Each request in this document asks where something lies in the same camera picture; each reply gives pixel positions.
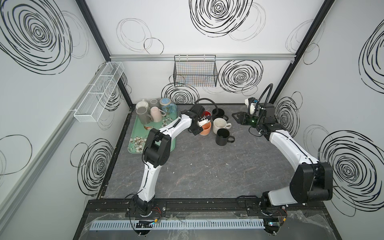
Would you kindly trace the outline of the white mug red inside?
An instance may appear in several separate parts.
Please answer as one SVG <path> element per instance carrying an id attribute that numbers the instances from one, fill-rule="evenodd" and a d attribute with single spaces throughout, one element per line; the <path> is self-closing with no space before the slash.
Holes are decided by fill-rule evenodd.
<path id="1" fill-rule="evenodd" d="M 210 120 L 212 118 L 212 113 L 209 111 L 204 111 L 204 113 L 202 114 L 202 117 L 203 117 L 203 119 Z"/>

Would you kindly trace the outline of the beige and salmon mug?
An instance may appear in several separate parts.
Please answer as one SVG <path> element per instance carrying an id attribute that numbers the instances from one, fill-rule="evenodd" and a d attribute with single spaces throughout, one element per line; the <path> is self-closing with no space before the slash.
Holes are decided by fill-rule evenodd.
<path id="1" fill-rule="evenodd" d="M 202 131 L 200 132 L 201 136 L 207 136 L 211 131 L 212 123 L 208 122 L 205 125 L 202 126 Z"/>

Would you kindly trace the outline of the beige mug white handle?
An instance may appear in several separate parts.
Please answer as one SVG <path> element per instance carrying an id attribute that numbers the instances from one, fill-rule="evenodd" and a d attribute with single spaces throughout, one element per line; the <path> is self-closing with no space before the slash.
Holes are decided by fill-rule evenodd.
<path id="1" fill-rule="evenodd" d="M 213 132 L 216 135 L 219 129 L 230 129 L 232 127 L 231 123 L 228 123 L 223 118 L 216 118 L 213 121 Z"/>

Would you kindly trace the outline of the black speckled mug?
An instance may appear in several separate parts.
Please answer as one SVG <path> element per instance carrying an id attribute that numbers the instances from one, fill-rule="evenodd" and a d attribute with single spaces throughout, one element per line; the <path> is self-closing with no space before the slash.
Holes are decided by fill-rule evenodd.
<path id="1" fill-rule="evenodd" d="M 219 146 L 225 146 L 227 143 L 234 143 L 235 137 L 231 136 L 229 130 L 219 129 L 216 135 L 216 144 Z"/>

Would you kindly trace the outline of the pink mug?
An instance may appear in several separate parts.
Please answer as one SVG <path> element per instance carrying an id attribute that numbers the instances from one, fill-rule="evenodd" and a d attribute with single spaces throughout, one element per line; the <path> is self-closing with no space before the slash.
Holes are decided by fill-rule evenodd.
<path id="1" fill-rule="evenodd" d="M 159 123 L 167 114 L 158 107 L 151 107 L 151 116 L 154 123 Z"/>

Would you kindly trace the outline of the tall grey mug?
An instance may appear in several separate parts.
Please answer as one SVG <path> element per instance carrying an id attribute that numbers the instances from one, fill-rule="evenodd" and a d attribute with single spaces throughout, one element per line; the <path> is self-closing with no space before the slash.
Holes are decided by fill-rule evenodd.
<path id="1" fill-rule="evenodd" d="M 143 125 L 147 125 L 153 121 L 153 118 L 146 107 L 137 108 L 136 113 Z"/>

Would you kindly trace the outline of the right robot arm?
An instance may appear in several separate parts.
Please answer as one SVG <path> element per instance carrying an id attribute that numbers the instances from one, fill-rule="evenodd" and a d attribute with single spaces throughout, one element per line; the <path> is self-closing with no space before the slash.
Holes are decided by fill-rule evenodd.
<path id="1" fill-rule="evenodd" d="M 290 135 L 275 117 L 275 106 L 252 101 L 246 112 L 232 114 L 238 124 L 257 129 L 286 157 L 295 173 L 287 187 L 264 192 L 262 207 L 307 204 L 330 201 L 333 198 L 333 169 L 330 164 L 320 162 Z"/>

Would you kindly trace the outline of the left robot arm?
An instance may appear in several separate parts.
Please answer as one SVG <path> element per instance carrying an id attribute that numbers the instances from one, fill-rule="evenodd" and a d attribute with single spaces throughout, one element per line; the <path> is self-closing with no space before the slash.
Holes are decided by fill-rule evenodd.
<path id="1" fill-rule="evenodd" d="M 142 153 L 145 166 L 142 182 L 133 195 L 133 202 L 141 215 L 148 216 L 152 212 L 156 183 L 162 166 L 170 157 L 172 140 L 185 130 L 195 136 L 200 134 L 203 125 L 210 121 L 210 118 L 203 116 L 204 111 L 202 105 L 194 104 L 190 109 L 181 111 L 181 115 L 167 126 L 150 130 Z"/>

